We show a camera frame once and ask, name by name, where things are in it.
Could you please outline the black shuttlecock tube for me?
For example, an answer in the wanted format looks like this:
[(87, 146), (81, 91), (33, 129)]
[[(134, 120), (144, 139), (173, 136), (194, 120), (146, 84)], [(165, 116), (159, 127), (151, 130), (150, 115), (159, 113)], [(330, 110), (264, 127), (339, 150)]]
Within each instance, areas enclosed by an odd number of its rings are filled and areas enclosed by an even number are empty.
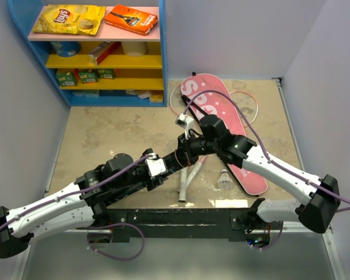
[(104, 169), (104, 178), (115, 175), (115, 178), (105, 184), (107, 194), (106, 204), (112, 205), (143, 188), (152, 191), (162, 185), (173, 173), (185, 168), (189, 164), (189, 157), (181, 149), (160, 157), (151, 149), (142, 155), (143, 161), (136, 163), (126, 171), (123, 168), (114, 169), (115, 163), (122, 163), (127, 155), (121, 153), (109, 160)]

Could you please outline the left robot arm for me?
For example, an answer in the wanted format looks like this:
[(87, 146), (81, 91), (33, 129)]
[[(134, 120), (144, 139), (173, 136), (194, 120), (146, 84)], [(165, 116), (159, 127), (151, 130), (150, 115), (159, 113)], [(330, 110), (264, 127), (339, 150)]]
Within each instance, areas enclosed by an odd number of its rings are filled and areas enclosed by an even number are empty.
[(109, 205), (156, 188), (167, 173), (166, 161), (155, 153), (137, 161), (121, 153), (41, 200), (15, 209), (0, 206), (0, 258), (16, 256), (30, 243), (59, 232), (105, 228)]

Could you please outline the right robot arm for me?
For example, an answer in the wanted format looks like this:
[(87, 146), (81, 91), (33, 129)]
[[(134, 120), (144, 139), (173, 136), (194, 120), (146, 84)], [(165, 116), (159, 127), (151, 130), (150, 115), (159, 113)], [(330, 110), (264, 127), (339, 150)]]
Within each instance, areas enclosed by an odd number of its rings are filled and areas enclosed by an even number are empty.
[(202, 135), (191, 135), (192, 117), (180, 114), (176, 124), (184, 129), (176, 152), (181, 167), (201, 155), (216, 154), (223, 162), (253, 172), (288, 192), (290, 200), (257, 199), (248, 210), (252, 228), (262, 229), (272, 222), (300, 222), (315, 233), (325, 233), (340, 206), (338, 181), (327, 174), (319, 177), (297, 169), (250, 138), (232, 134), (216, 115), (200, 119)]

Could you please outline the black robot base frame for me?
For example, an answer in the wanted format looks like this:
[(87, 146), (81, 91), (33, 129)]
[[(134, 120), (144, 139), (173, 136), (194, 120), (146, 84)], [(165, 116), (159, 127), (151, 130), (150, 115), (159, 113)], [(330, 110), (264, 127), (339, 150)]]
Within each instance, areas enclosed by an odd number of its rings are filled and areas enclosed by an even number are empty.
[(227, 239), (244, 242), (256, 238), (267, 228), (250, 216), (247, 208), (165, 208), (165, 209), (108, 209), (105, 217), (92, 229), (104, 229), (115, 224), (114, 242), (128, 242), (140, 234), (145, 238), (168, 239)]

